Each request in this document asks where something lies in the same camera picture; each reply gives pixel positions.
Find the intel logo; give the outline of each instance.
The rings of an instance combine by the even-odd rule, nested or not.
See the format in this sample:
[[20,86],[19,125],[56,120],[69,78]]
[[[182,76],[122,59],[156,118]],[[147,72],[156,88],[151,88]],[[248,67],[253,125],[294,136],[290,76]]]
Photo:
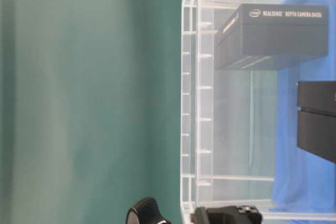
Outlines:
[[259,17],[260,14],[261,14],[261,10],[259,10],[259,9],[254,9],[254,10],[250,11],[250,16],[252,18]]

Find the black box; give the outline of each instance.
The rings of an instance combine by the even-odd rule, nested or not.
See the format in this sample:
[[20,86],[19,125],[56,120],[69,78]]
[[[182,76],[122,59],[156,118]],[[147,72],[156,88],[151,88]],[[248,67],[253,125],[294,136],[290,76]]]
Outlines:
[[298,147],[336,163],[336,81],[300,81],[298,106]]
[[278,70],[327,54],[327,6],[242,4],[215,35],[217,69]]

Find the black device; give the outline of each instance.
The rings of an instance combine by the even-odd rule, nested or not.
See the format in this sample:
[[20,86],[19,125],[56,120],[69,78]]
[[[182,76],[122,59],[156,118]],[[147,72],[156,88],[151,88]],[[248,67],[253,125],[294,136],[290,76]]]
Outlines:
[[130,208],[126,224],[171,224],[171,222],[160,214],[155,199],[146,197]]
[[327,6],[241,4],[215,35],[217,69],[278,70],[327,54]]
[[298,147],[336,163],[336,81],[298,82]]
[[261,224],[262,215],[255,206],[197,208],[191,215],[194,224]]

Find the intel realsense depth camera box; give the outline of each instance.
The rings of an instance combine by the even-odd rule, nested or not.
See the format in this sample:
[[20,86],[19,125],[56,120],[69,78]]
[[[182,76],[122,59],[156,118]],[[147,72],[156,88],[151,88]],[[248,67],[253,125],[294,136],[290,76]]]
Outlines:
[[327,6],[242,4],[215,35],[217,69],[278,70],[327,54]]

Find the blue cloth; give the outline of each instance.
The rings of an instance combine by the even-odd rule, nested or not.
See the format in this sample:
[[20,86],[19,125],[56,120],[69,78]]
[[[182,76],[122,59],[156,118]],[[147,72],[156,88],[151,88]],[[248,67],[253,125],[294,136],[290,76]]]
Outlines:
[[299,80],[336,80],[336,0],[287,0],[285,4],[328,5],[329,52],[327,57],[278,71],[277,150],[272,199],[278,210],[334,212],[336,165],[297,148],[296,83]]

